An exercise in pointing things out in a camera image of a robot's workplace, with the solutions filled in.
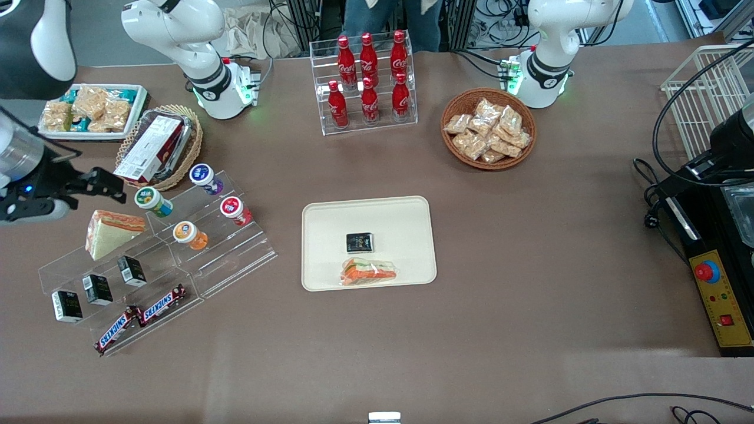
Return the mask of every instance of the coca-cola bottle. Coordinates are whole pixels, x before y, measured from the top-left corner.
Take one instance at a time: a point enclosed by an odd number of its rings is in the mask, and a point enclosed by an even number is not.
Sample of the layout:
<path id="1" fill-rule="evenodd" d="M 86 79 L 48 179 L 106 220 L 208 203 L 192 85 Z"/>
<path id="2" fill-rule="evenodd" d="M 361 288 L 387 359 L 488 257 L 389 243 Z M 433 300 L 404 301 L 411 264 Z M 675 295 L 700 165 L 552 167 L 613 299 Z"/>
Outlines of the coca-cola bottle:
<path id="1" fill-rule="evenodd" d="M 391 82 L 395 84 L 395 77 L 398 72 L 406 72 L 406 58 L 409 52 L 406 51 L 406 33 L 396 29 L 393 33 L 393 50 L 390 52 L 390 71 Z"/>
<path id="2" fill-rule="evenodd" d="M 377 125 L 379 121 L 379 109 L 377 107 L 377 93 L 375 92 L 372 79 L 364 77 L 364 91 L 361 93 L 361 112 L 364 114 L 364 124 L 368 127 Z"/>
<path id="3" fill-rule="evenodd" d="M 379 77 L 377 76 L 377 53 L 372 46 L 372 34 L 365 32 L 361 35 L 361 74 L 362 77 L 369 77 L 372 80 L 372 87 L 377 87 Z"/>
<path id="4" fill-rule="evenodd" d="M 356 91 L 359 88 L 359 81 L 356 77 L 356 60 L 354 60 L 351 49 L 348 48 L 348 37 L 339 36 L 338 47 L 338 71 L 340 71 L 340 79 L 343 81 L 343 91 Z"/>
<path id="5" fill-rule="evenodd" d="M 327 98 L 327 102 L 330 105 L 330 113 L 333 114 L 333 122 L 335 122 L 335 128 L 342 130 L 348 126 L 348 110 L 345 108 L 345 97 L 343 93 L 338 90 L 338 82 L 332 80 L 328 83 L 330 87 L 330 96 Z"/>
<path id="6" fill-rule="evenodd" d="M 393 121 L 406 122 L 409 119 L 409 102 L 411 96 L 406 87 L 406 73 L 398 72 L 395 75 L 395 87 L 393 87 Z"/>

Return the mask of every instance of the bottle cap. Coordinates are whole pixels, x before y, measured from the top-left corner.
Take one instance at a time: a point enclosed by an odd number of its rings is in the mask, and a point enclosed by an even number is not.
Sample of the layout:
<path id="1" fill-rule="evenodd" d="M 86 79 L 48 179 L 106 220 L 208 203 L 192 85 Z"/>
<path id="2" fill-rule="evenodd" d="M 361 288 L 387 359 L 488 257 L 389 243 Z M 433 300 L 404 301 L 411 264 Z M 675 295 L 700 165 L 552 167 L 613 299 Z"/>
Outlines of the bottle cap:
<path id="1" fill-rule="evenodd" d="M 173 228 L 173 238 L 179 243 L 191 243 L 197 234 L 196 226 L 189 221 L 181 221 Z"/>
<path id="2" fill-rule="evenodd" d="M 215 172 L 208 164 L 196 164 L 191 168 L 188 177 L 197 186 L 206 186 L 215 177 Z"/>
<path id="3" fill-rule="evenodd" d="M 244 212 L 244 203 L 235 196 L 226 197 L 220 204 L 220 213 L 228 218 L 238 218 Z"/>
<path id="4" fill-rule="evenodd" d="M 133 201 L 142 209 L 152 209 L 162 200 L 162 195 L 154 187 L 142 187 L 136 192 Z"/>

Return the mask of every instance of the bread slice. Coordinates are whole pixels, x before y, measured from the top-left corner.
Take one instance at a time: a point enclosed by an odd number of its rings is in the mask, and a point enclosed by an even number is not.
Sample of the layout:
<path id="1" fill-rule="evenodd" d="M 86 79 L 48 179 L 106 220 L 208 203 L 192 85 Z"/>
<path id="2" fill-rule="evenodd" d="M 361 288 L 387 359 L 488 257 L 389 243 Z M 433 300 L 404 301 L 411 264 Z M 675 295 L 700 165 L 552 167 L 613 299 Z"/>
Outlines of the bread slice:
<path id="1" fill-rule="evenodd" d="M 85 249 L 94 260 L 100 260 L 146 229 L 144 218 L 95 210 L 87 227 Z"/>

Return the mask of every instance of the yellow control panel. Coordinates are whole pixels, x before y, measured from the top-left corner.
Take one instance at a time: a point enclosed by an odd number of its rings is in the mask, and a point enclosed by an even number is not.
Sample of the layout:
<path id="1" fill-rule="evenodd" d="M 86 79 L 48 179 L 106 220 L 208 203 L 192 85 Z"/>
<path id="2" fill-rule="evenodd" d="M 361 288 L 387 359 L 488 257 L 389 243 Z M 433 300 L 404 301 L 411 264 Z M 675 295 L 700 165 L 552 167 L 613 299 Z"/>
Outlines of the yellow control panel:
<path id="1" fill-rule="evenodd" d="M 688 261 L 720 347 L 754 346 L 717 250 Z"/>

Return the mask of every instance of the brown table surface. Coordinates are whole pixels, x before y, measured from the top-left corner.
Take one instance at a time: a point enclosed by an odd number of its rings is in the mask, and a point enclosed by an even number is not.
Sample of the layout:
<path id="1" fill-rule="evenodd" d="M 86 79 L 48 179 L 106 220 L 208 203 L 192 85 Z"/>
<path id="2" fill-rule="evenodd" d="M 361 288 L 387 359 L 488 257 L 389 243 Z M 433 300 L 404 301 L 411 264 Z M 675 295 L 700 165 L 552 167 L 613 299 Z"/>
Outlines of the brown table surface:
<path id="1" fill-rule="evenodd" d="M 650 130 L 664 103 L 659 84 L 701 43 L 583 49 L 567 92 L 534 111 L 533 153 L 497 173 L 463 165 L 440 138 L 452 97 L 494 85 L 459 57 L 416 55 L 416 126 L 327 138 L 308 60 L 276 62 L 259 107 L 230 121 L 201 115 L 201 159 L 243 186 L 280 256 L 99 359 L 87 331 L 54 321 L 37 268 L 83 243 L 92 210 L 139 211 L 82 198 L 64 220 L 3 228 L 0 416 L 349 423 L 399 410 L 407 424 L 526 424 L 633 392 L 752 403 L 754 359 L 717 357 L 690 273 L 642 226 L 645 184 L 631 167 L 632 158 L 651 157 Z M 176 66 L 82 69 L 79 79 L 142 84 L 153 104 L 199 112 Z M 79 168 L 113 168 L 117 145 L 76 146 L 84 150 Z M 665 148 L 679 156 L 677 145 Z M 302 288 L 304 206 L 401 195 L 429 200 L 432 284 Z M 672 422 L 672 404 L 752 422 L 682 399 L 604 404 L 559 422 Z"/>

